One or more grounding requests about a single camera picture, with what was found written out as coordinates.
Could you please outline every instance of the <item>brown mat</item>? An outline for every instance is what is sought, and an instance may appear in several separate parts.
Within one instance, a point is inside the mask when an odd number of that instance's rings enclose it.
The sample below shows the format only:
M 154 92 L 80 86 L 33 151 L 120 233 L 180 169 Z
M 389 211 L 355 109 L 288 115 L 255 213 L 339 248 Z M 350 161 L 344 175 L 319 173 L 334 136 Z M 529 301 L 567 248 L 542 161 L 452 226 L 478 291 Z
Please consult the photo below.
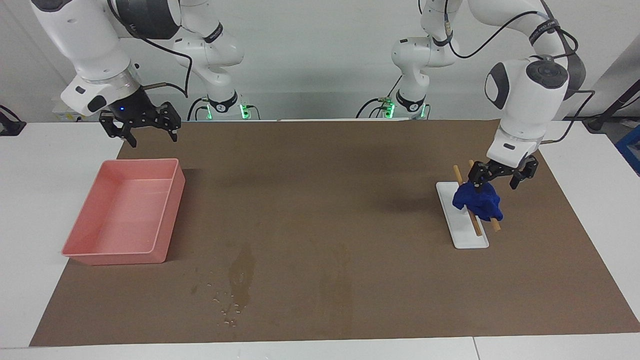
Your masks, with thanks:
M 178 158 L 168 260 L 69 261 L 31 346 L 637 332 L 544 159 L 486 250 L 435 191 L 496 122 L 185 124 L 119 158 Z

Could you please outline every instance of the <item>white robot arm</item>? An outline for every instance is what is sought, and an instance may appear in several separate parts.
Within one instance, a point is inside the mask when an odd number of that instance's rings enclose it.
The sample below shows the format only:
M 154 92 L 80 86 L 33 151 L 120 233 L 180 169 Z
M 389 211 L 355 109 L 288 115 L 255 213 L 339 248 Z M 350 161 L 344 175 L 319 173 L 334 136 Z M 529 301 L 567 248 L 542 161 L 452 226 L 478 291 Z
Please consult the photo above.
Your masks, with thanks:
M 424 104 L 430 67 L 452 65 L 458 43 L 451 29 L 462 0 L 427 1 L 421 24 L 424 38 L 407 38 L 394 46 L 392 59 L 403 75 L 394 99 L 396 109 L 415 117 Z M 533 156 L 561 103 L 584 81 L 584 66 L 565 39 L 543 0 L 468 0 L 473 16 L 491 26 L 505 26 L 529 37 L 536 55 L 496 64 L 487 76 L 485 94 L 503 111 L 485 164 L 477 162 L 470 181 L 480 187 L 497 176 L 513 175 L 511 187 L 532 177 Z
M 72 109 L 100 116 L 107 134 L 136 145 L 131 128 L 154 126 L 177 140 L 180 117 L 166 102 L 155 107 L 140 85 L 130 57 L 122 50 L 109 21 L 113 12 L 134 37 L 169 39 L 180 26 L 189 35 L 175 41 L 179 63 L 202 79 L 209 104 L 220 114 L 239 115 L 240 96 L 222 69 L 240 63 L 244 52 L 235 38 L 223 31 L 209 0 L 32 0 L 42 27 L 60 52 L 74 65 L 77 76 L 61 98 Z M 116 127 L 113 121 L 122 122 Z

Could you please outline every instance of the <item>water spill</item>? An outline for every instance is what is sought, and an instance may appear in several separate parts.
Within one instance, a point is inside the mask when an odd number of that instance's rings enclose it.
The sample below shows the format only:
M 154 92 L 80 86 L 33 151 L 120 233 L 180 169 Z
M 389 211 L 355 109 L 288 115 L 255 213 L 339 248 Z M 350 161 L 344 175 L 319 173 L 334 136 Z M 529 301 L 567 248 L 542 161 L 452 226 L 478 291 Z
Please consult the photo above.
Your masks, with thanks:
M 251 299 L 251 296 L 249 296 L 249 288 L 253 282 L 254 270 L 255 258 L 251 252 L 250 245 L 247 243 L 243 246 L 236 260 L 231 264 L 228 272 L 229 285 L 231 285 L 231 297 L 234 299 L 234 305 L 237 307 L 237 311 L 242 311 Z
M 236 327 L 237 326 L 237 322 L 236 322 L 235 318 L 225 318 L 224 323 L 227 324 L 229 327 Z
M 320 269 L 320 302 L 316 309 L 327 319 L 340 337 L 351 336 L 353 324 L 353 292 L 349 277 L 351 253 L 340 244 L 332 250 L 332 259 Z

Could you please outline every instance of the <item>blue towel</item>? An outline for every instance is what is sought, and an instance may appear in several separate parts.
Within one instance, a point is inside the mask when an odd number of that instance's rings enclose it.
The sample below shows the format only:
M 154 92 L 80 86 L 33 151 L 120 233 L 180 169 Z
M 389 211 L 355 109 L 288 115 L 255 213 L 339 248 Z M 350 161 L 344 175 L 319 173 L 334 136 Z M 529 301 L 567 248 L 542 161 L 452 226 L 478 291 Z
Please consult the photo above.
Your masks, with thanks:
M 466 205 L 467 209 L 484 221 L 491 221 L 491 218 L 502 221 L 504 215 L 499 204 L 500 197 L 490 183 L 484 184 L 480 192 L 476 192 L 472 183 L 464 183 L 453 196 L 453 206 L 462 210 Z

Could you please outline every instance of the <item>pink plastic tray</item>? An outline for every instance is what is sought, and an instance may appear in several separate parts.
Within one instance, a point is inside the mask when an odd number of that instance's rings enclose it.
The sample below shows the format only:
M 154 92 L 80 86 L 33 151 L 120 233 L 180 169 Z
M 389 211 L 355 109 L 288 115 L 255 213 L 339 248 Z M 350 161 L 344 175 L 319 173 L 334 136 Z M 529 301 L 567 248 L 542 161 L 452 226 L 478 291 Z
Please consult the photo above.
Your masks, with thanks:
M 183 189 L 178 159 L 105 161 L 62 254 L 89 265 L 162 263 Z

